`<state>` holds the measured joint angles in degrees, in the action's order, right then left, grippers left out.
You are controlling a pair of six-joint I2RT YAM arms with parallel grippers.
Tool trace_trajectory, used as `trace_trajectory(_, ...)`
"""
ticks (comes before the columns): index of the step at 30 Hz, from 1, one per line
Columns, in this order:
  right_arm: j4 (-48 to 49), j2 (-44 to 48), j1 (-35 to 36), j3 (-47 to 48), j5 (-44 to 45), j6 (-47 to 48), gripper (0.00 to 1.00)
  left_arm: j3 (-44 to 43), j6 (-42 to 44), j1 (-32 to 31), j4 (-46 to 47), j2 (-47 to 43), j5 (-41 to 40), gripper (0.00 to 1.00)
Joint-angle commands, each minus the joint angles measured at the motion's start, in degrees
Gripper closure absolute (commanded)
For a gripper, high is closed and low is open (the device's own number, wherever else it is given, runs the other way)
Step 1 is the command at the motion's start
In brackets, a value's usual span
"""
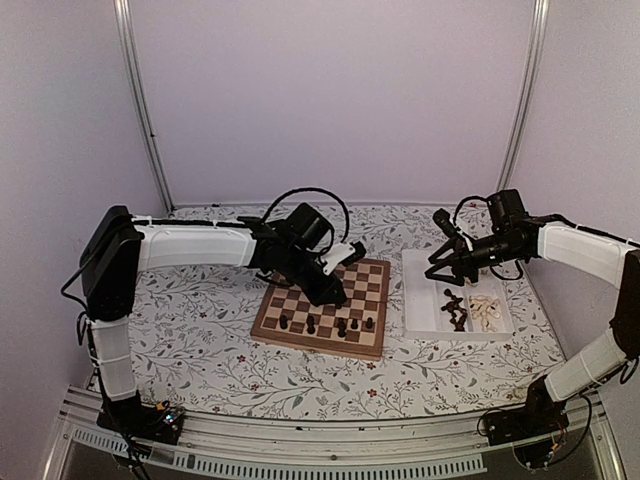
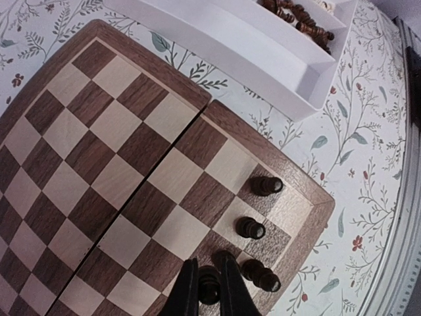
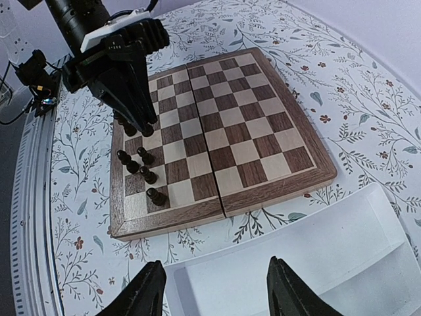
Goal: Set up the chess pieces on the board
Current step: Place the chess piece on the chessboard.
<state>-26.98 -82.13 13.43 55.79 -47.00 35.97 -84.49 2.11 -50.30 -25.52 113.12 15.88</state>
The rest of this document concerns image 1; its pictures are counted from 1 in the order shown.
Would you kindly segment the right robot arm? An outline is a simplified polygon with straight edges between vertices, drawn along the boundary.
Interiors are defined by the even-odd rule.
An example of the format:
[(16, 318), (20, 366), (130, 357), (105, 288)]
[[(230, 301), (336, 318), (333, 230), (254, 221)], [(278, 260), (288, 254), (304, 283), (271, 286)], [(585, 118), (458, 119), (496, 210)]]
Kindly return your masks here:
[(531, 271), (537, 293), (555, 321), (569, 359), (528, 388), (517, 427), (537, 436), (552, 424), (564, 401), (615, 376), (624, 381), (639, 367), (639, 244), (568, 220), (561, 214), (527, 212), (515, 189), (483, 198), (491, 233), (474, 238), (456, 212), (438, 210), (433, 220), (447, 240), (429, 258), (425, 275), (461, 286), (484, 267), (541, 259), (547, 272)]

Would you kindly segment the wooden chessboard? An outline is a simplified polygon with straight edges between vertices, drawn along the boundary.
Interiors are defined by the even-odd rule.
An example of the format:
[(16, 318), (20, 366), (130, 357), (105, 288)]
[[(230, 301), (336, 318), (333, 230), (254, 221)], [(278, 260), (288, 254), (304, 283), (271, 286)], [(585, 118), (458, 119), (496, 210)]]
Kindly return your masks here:
[(378, 361), (382, 357), (391, 264), (362, 259), (335, 270), (347, 301), (314, 306), (298, 287), (271, 285), (251, 329), (255, 341)]

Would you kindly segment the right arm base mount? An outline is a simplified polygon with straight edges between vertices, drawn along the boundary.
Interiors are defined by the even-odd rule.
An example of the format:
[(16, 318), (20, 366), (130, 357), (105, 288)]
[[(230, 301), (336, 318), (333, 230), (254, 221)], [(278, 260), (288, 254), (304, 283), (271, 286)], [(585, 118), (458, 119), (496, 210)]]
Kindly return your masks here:
[(523, 406), (485, 412), (477, 424), (478, 433), (495, 446), (559, 432), (558, 440), (548, 437), (515, 449), (516, 459), (521, 465), (530, 469), (547, 467), (558, 452), (569, 426), (566, 403), (566, 400), (554, 401), (545, 386), (545, 377), (540, 378), (528, 387)]

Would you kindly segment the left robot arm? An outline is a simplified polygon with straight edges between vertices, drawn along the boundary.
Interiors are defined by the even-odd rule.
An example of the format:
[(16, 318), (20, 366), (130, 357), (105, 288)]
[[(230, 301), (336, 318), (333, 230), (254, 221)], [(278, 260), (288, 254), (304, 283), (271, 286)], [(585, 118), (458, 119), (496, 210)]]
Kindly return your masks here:
[(318, 249), (333, 232), (333, 225), (306, 203), (284, 219), (240, 216), (232, 222), (159, 220), (111, 207), (79, 265), (94, 360), (102, 390), (113, 401), (111, 419), (128, 434), (141, 433), (149, 423), (146, 408), (133, 400), (132, 360), (139, 352), (130, 345), (127, 327), (129, 316), (141, 311), (135, 304), (139, 282), (147, 291), (147, 307), (176, 305), (191, 315), (216, 314), (222, 320), (230, 317), (226, 303), (210, 290), (220, 287), (229, 295), (239, 284), (212, 276), (234, 268), (253, 269), (262, 281), (276, 273), (314, 306), (340, 305), (346, 293), (335, 270), (357, 261), (364, 249), (345, 241)]

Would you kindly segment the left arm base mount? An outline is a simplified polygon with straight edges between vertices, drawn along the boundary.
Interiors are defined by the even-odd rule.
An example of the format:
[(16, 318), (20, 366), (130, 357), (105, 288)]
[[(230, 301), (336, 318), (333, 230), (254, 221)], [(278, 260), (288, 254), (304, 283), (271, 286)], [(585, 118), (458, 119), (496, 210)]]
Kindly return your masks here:
[(180, 438), (185, 409), (165, 400), (155, 406), (144, 405), (140, 394), (113, 401), (103, 396), (97, 425), (121, 435), (176, 445)]

